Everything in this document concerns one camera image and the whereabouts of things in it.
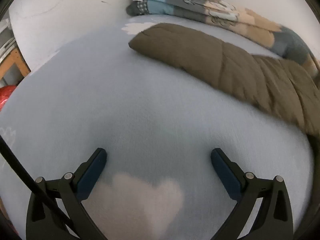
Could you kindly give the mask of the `olive puffer hooded jacket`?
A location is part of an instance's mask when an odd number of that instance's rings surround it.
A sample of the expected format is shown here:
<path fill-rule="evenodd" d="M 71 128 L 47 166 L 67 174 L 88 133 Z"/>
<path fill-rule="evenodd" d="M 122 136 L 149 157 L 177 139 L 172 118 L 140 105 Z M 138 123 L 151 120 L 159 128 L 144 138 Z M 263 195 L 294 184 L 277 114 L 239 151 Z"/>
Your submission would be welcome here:
<path fill-rule="evenodd" d="M 201 31 L 169 23 L 138 33 L 129 47 L 319 136 L 319 89 L 291 60 L 252 55 Z"/>

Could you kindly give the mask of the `red plastic bag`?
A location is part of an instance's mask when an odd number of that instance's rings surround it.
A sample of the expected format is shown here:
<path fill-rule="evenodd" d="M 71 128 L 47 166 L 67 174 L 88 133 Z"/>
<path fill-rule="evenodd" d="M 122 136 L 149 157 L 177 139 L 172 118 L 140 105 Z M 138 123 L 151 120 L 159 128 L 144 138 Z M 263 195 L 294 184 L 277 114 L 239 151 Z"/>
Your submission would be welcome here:
<path fill-rule="evenodd" d="M 15 85 L 8 85 L 0 88 L 0 111 L 4 107 L 5 103 L 10 98 L 13 91 L 17 88 Z"/>

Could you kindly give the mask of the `light blue cloud bedsheet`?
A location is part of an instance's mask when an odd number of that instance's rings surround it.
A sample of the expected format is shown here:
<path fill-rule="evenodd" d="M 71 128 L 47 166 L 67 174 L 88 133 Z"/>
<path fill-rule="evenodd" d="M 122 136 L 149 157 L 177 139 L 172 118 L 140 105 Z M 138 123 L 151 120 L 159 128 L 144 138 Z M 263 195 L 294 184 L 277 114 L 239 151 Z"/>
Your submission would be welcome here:
<path fill-rule="evenodd" d="M 106 167 L 83 205 L 108 239 L 210 239 L 235 206 L 210 161 L 216 147 L 259 178 L 282 176 L 299 226 L 312 188 L 307 137 L 129 48 L 160 22 L 271 56 L 239 35 L 181 18 L 118 20 L 64 45 L 19 84 L 1 110 L 3 139 L 33 178 L 47 180 L 104 148 Z"/>

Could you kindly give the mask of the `patchwork cartoon quilt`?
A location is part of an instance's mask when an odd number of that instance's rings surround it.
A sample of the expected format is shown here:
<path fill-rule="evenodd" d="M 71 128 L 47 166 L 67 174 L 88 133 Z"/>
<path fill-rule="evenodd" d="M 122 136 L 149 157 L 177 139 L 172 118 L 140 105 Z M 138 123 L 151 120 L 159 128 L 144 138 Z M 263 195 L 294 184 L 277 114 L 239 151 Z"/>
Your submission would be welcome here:
<path fill-rule="evenodd" d="M 130 16 L 171 15 L 223 28 L 319 75 L 319 61 L 291 29 L 224 0 L 131 0 Z"/>

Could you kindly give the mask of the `wooden shelf frame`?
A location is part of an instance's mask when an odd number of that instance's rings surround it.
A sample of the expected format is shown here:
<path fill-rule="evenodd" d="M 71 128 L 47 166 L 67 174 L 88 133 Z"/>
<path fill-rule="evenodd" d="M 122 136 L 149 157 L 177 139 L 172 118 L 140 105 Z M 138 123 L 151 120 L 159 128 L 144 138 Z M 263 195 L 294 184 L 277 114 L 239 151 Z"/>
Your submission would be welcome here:
<path fill-rule="evenodd" d="M 20 50 L 15 47 L 8 52 L 5 52 L 3 56 L 1 56 L 1 65 L 0 65 L 0 78 L 3 79 L 3 77 L 6 75 L 8 70 L 15 65 L 18 70 L 20 71 L 20 74 L 23 77 L 26 77 L 29 75 L 31 70 L 27 66 Z"/>

